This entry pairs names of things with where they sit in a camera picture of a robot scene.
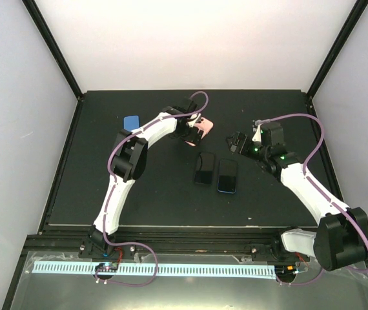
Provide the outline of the pink phone case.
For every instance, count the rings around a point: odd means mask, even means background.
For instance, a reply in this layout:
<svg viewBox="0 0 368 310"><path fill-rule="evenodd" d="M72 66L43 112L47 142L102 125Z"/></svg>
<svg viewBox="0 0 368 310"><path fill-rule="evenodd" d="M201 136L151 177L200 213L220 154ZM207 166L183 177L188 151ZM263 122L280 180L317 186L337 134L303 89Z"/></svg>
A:
<svg viewBox="0 0 368 310"><path fill-rule="evenodd" d="M189 127L189 130L183 139L187 144L196 146L212 130L213 126L213 122L201 117L193 127Z"/></svg>

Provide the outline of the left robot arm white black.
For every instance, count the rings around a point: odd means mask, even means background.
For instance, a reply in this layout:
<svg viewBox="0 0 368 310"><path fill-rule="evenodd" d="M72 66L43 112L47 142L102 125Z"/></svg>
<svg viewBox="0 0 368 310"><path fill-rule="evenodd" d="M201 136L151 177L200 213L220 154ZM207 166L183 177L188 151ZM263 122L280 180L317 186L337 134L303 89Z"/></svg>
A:
<svg viewBox="0 0 368 310"><path fill-rule="evenodd" d="M164 108L153 120L137 129L119 131L107 161L107 193L85 241L88 254L108 258L115 253L116 242L109 236L118 230L127 196L145 171L149 148L165 136L181 139L194 147L208 134L209 131L201 126L201 112L209 103L207 93L197 91L185 102L186 107Z"/></svg>

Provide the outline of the blue smartphone black screen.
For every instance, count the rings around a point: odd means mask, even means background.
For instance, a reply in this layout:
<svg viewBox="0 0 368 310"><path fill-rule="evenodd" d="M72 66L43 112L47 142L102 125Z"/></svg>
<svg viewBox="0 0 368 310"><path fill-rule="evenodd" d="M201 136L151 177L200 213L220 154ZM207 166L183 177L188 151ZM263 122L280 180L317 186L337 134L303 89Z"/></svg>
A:
<svg viewBox="0 0 368 310"><path fill-rule="evenodd" d="M236 192L237 175L237 162L221 159L218 169L218 192L234 194Z"/></svg>

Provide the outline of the blue phone case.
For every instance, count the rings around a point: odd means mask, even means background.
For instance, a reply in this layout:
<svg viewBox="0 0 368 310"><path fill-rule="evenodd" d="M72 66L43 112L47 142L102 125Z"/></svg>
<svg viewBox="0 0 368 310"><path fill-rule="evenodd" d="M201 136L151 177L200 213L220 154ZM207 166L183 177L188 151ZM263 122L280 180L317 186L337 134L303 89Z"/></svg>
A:
<svg viewBox="0 0 368 310"><path fill-rule="evenodd" d="M125 116L123 118L123 128L127 131L133 131L138 129L140 126L139 116Z"/></svg>

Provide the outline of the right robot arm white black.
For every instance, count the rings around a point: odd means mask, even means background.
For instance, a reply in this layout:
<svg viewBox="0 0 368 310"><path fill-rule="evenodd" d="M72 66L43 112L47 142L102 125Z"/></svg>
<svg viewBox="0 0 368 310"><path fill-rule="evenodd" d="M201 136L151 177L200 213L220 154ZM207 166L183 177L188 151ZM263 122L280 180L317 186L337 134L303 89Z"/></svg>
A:
<svg viewBox="0 0 368 310"><path fill-rule="evenodd" d="M351 208L329 192L288 151L282 125L258 121L252 136L235 132L226 139L232 153L257 161L288 188L314 218L317 229L290 229L271 243L271 253L286 260L293 253L317 259L326 271L368 262L368 219L359 207Z"/></svg>

